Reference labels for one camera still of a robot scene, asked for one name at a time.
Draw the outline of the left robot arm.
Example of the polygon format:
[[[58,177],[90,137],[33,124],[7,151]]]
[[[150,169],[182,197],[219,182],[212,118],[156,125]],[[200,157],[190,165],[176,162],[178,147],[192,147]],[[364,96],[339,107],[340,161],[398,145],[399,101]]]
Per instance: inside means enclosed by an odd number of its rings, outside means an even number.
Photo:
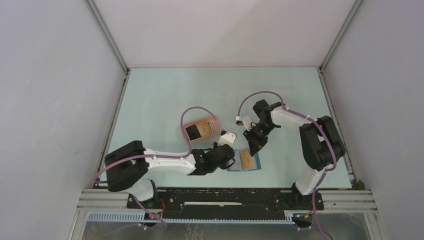
[[[147,174],[205,176],[218,168],[225,170],[234,162],[235,151],[228,144],[214,143],[212,148],[193,149],[186,154],[154,151],[135,140],[109,153],[103,172],[109,192],[128,192],[145,208],[153,208],[158,194],[154,180]]]

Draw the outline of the pink oval tray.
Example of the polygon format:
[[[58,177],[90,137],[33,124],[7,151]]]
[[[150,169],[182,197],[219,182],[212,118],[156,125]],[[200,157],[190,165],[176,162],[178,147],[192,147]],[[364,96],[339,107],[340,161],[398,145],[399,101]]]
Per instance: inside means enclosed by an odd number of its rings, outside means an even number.
[[[191,144],[200,143],[218,136],[221,133],[219,122],[208,116],[182,125],[183,136],[186,136]]]

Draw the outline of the yellow black credit card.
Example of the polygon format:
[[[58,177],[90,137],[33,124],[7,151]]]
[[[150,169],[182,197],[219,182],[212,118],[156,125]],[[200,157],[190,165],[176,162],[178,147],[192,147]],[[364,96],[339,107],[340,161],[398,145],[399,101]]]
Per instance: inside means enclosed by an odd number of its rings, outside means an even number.
[[[257,168],[256,159],[250,155],[249,150],[242,150],[240,152],[240,162],[244,170],[255,170]]]

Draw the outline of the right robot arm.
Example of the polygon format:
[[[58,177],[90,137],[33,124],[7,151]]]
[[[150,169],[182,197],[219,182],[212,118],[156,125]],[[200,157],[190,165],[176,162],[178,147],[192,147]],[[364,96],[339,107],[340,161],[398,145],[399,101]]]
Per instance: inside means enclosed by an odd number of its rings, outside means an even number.
[[[245,127],[243,135],[251,156],[268,143],[274,129],[285,127],[298,134],[306,167],[293,185],[290,201],[295,208],[304,209],[325,174],[334,170],[346,153],[333,119],[327,115],[314,119],[289,109],[282,102],[269,104],[264,99],[257,101],[252,109],[258,122],[252,122],[249,116],[236,116],[236,124]]]

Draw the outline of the blue leather card holder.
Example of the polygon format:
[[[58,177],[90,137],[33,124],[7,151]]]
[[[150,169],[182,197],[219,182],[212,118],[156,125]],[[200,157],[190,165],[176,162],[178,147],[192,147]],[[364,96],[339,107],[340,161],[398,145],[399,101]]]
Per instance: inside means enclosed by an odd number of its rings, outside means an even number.
[[[249,149],[238,149],[234,150],[234,163],[226,170],[229,172],[249,172],[261,169],[258,153],[252,156]]]

